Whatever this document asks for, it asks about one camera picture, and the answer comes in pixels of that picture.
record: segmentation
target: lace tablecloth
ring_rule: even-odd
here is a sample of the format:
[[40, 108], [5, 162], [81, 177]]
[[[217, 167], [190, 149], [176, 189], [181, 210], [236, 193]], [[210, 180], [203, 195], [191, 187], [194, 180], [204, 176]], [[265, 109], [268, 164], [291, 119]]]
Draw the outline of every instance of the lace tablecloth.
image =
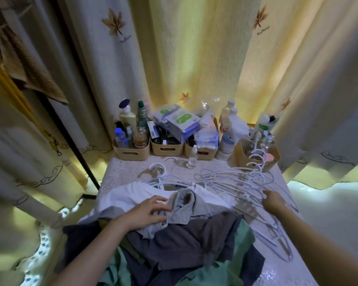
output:
[[[149, 165], [155, 162], [163, 163], [167, 172], [171, 173], [175, 177], [182, 179], [187, 182], [194, 182], [194, 174], [200, 173], [200, 170], [207, 168], [209, 170], [217, 170], [220, 168], [227, 167], [236, 167], [236, 162], [234, 157], [228, 161], [221, 161], [218, 159], [213, 159], [212, 161], [199, 160], [195, 169], [188, 169], [185, 167], [186, 158], [184, 157], [158, 157], [150, 156], [146, 161], [125, 161], [118, 158], [112, 158], [108, 168], [106, 170], [105, 176], [103, 178], [97, 201], [104, 196], [104, 194], [110, 191], [112, 188], [131, 183], [136, 180], [143, 180], [151, 178], [150, 171], [148, 170]], [[272, 183], [271, 185], [277, 190], [287, 201], [289, 197], [284, 191], [280, 188], [282, 187], [290, 195], [289, 189], [286, 185], [285, 180], [282, 177], [280, 169], [278, 166], [274, 166], [270, 173], [273, 175], [274, 180], [278, 183]], [[257, 212], [262, 215], [268, 215], [266, 212], [262, 213], [263, 209], [255, 209]], [[271, 233], [268, 231], [268, 227], [263, 223], [254, 220], [248, 219], [250, 226], [258, 231], [264, 233], [267, 231], [267, 236], [271, 236]], [[265, 264], [260, 278], [256, 281], [255, 285], [265, 285], [265, 286], [311, 286], [318, 285], [307, 269], [306, 265], [302, 261], [297, 250], [291, 243], [291, 241], [286, 236], [291, 252], [293, 253], [293, 259], [289, 262], [283, 261], [279, 258], [271, 249], [269, 249], [261, 240], [256, 239], [255, 247], [260, 251], [260, 253], [265, 257]], [[281, 256], [288, 258], [287, 253], [283, 248], [277, 246], [279, 252], [282, 253]]]

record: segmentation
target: leaf embroidery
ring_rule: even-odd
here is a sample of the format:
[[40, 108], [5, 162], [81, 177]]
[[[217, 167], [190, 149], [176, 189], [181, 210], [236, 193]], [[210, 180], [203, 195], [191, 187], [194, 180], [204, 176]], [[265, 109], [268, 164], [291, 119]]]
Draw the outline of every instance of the leaf embroidery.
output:
[[118, 33], [123, 35], [120, 29], [125, 26], [125, 22], [122, 21], [121, 12], [118, 13], [117, 17], [113, 10], [109, 9], [109, 19], [102, 19], [101, 21], [110, 28], [109, 35], [118, 36]]
[[183, 104], [186, 103], [188, 100], [190, 99], [190, 97], [188, 96], [188, 92], [187, 94], [184, 94], [182, 92], [182, 97], [179, 99], [179, 101], [183, 101]]
[[255, 21], [255, 25], [253, 26], [253, 29], [256, 29], [257, 25], [261, 28], [260, 22], [262, 22], [264, 19], [267, 18], [268, 14], [264, 14], [265, 9], [267, 8], [267, 6], [265, 5], [261, 11], [259, 10], [257, 12], [257, 16], [256, 16], [256, 21]]
[[291, 99], [288, 98], [288, 100], [282, 104], [282, 108], [280, 111], [283, 111], [284, 109], [286, 109], [286, 107], [289, 105], [289, 103], [291, 103]]

